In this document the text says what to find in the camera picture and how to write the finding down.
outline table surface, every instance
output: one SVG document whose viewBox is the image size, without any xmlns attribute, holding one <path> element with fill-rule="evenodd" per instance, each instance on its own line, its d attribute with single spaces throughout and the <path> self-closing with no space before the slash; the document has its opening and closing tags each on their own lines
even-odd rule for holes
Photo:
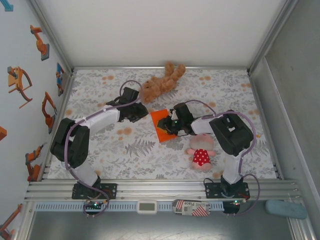
<svg viewBox="0 0 320 240">
<path fill-rule="evenodd" d="M 119 96 L 120 86 L 127 80 L 143 83 L 152 76 L 161 77 L 164 69 L 82 69 L 75 74 L 65 116 L 76 119 L 99 110 L 106 102 Z M 135 83 L 128 87 L 138 89 Z M 274 179 L 268 143 L 259 116 L 246 70 L 187 69 L 176 89 L 146 105 L 149 112 L 170 109 L 187 100 L 202 100 L 217 113 L 229 109 L 247 115 L 257 132 L 257 144 L 244 157 L 242 173 L 260 179 Z M 194 117 L 211 113 L 199 103 L 188 103 Z M 195 171 L 190 168 L 193 156 L 188 155 L 191 136 L 159 143 L 150 114 L 132 123 L 111 124 L 90 138 L 87 160 L 102 179 L 204 179 L 220 178 L 225 153 L 214 135 L 216 156 L 211 157 L 212 169 Z M 72 179 L 56 158 L 52 159 L 49 179 Z"/>
</svg>

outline orange block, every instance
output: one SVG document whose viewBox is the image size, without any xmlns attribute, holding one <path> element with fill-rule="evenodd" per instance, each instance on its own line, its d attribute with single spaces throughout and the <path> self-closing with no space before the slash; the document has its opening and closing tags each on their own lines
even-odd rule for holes
<svg viewBox="0 0 320 240">
<path fill-rule="evenodd" d="M 0 127 L 0 141 L 4 139 L 7 136 L 7 130 L 5 130 L 3 127 Z"/>
<path fill-rule="evenodd" d="M 167 109 L 163 109 L 160 111 L 153 111 L 150 113 L 153 121 L 153 125 L 155 127 L 156 134 L 158 135 L 159 142 L 165 142 L 170 139 L 175 139 L 177 136 L 172 134 L 169 135 L 165 130 L 162 130 L 161 128 L 157 127 L 159 120 L 164 119 L 166 116 L 169 115 L 169 112 Z"/>
</svg>

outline blue sponge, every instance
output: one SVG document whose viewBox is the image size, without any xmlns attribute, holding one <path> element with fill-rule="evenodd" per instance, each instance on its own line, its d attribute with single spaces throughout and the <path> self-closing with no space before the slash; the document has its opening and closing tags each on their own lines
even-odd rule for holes
<svg viewBox="0 0 320 240">
<path fill-rule="evenodd" d="M 269 214 L 278 215 L 282 217 L 306 219 L 306 208 L 298 203 L 292 203 L 280 200 L 267 200 L 265 209 Z"/>
</svg>

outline digital thermometer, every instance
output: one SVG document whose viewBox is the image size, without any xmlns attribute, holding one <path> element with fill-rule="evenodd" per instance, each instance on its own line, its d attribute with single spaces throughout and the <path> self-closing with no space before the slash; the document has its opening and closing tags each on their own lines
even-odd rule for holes
<svg viewBox="0 0 320 240">
<path fill-rule="evenodd" d="M 139 200 L 136 204 L 138 214 L 155 215 L 158 212 L 158 203 L 156 200 Z"/>
</svg>

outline teddy bear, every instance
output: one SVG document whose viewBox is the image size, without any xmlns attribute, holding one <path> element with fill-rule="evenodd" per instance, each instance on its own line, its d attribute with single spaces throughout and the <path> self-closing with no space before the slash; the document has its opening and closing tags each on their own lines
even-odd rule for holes
<svg viewBox="0 0 320 240">
<path fill-rule="evenodd" d="M 208 171 L 212 165 L 209 156 L 214 157 L 214 140 L 209 134 L 195 135 L 190 140 L 190 147 L 186 152 L 193 155 L 191 167 L 195 170 Z"/>
<path fill-rule="evenodd" d="M 165 66 L 164 77 L 151 77 L 150 80 L 142 84 L 142 102 L 147 104 L 159 97 L 161 94 L 170 92 L 177 86 L 177 81 L 185 74 L 186 66 L 179 64 L 176 69 L 175 65 L 168 61 Z"/>
</svg>

